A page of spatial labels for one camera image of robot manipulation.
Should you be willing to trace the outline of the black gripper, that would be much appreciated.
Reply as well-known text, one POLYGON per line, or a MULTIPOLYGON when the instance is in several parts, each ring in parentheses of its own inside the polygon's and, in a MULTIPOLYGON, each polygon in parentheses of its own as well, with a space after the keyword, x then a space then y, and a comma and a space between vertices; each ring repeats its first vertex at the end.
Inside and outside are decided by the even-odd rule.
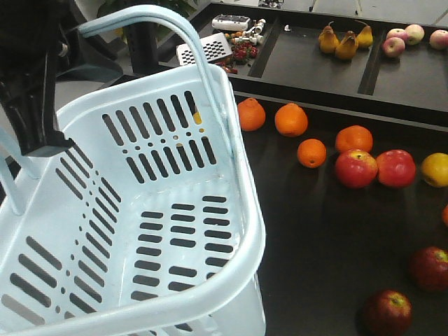
POLYGON ((101 38, 81 35, 83 21, 74 1, 1 2, 1 105, 22 155, 50 157, 74 144, 57 124, 57 79, 122 74, 101 38))

